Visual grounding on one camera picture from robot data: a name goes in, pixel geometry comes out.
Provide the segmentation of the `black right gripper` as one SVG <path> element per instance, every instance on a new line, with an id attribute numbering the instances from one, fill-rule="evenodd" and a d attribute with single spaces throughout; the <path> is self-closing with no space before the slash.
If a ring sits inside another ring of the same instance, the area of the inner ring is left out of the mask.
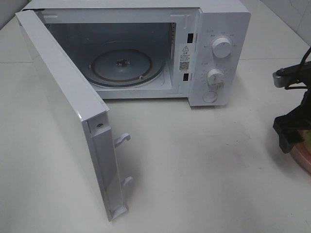
<path id="1" fill-rule="evenodd" d="M 305 86 L 291 87 L 292 84 L 303 83 Z M 299 130 L 306 129 L 306 121 L 311 120 L 311 71 L 300 71 L 293 75 L 285 86 L 286 90 L 306 89 L 301 104 L 287 115 L 278 116 L 274 120 L 273 129 L 279 137 L 279 147 L 289 153 L 295 144 L 304 141 Z"/>

